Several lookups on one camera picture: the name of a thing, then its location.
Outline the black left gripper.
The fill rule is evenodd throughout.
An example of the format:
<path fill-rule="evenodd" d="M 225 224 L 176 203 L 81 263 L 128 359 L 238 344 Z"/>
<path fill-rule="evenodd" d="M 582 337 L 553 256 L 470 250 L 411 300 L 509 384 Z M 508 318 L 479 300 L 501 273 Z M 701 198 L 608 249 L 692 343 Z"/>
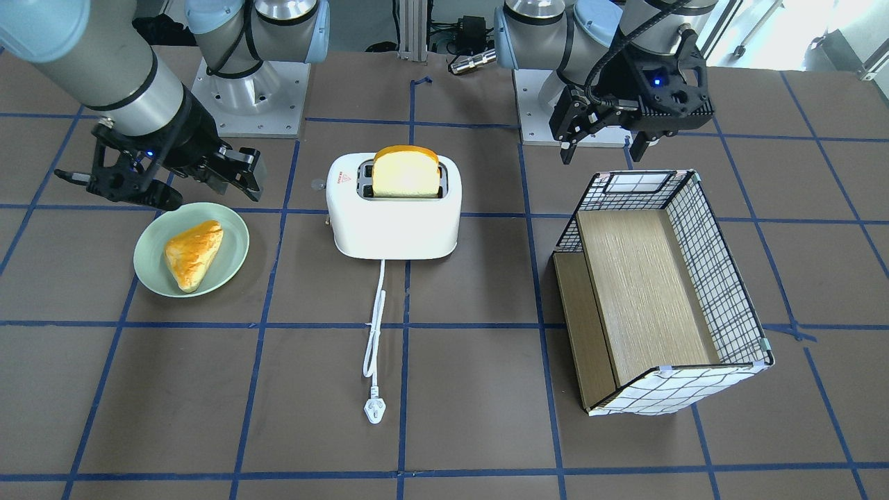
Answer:
<path fill-rule="evenodd" d="M 564 88 L 549 118 L 562 164 L 571 165 L 583 138 L 609 126 L 635 133 L 635 163 L 661 136 L 705 126 L 715 116 L 706 83 L 701 66 L 613 66 L 604 70 L 590 96 L 577 87 Z"/>

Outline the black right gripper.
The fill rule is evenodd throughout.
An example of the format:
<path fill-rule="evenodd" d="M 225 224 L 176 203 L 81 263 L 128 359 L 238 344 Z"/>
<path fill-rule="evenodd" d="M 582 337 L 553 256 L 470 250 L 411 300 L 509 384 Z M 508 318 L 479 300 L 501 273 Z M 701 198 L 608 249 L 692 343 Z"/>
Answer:
<path fill-rule="evenodd" d="M 219 138 L 209 111 L 184 87 L 146 87 L 120 99 L 115 102 L 115 128 L 135 137 L 171 132 L 174 146 L 161 167 L 192 177 L 220 194 L 234 186 L 251 201 L 259 202 L 263 196 L 266 167 L 260 152 L 233 151 Z M 175 211 L 183 199 L 171 186 L 150 186 L 142 194 L 142 205 Z"/>

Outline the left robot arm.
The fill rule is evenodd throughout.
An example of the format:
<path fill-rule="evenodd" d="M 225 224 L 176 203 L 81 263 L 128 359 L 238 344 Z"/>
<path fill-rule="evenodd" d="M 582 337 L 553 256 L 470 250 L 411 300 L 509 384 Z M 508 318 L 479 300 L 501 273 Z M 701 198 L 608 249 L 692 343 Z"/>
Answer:
<path fill-rule="evenodd" d="M 560 85 L 547 121 L 569 164 L 582 139 L 610 126 L 651 143 L 711 122 L 715 106 L 698 37 L 715 1 L 505 1 L 496 10 L 497 61 L 553 71 Z"/>

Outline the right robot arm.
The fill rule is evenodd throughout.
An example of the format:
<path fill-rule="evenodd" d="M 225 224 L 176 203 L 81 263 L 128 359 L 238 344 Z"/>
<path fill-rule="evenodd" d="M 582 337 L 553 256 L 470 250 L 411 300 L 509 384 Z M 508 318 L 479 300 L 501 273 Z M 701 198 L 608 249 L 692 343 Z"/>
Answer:
<path fill-rule="evenodd" d="M 256 149 L 235 151 L 218 123 L 133 25 L 133 1 L 3 1 L 2 45 L 99 114 L 89 173 L 55 175 L 112 202 L 163 211 L 182 196 L 160 168 L 223 194 L 258 201 L 267 169 Z M 320 63 L 329 47 L 327 1 L 188 1 L 188 29 L 213 98 L 232 115 L 283 102 L 274 63 Z"/>

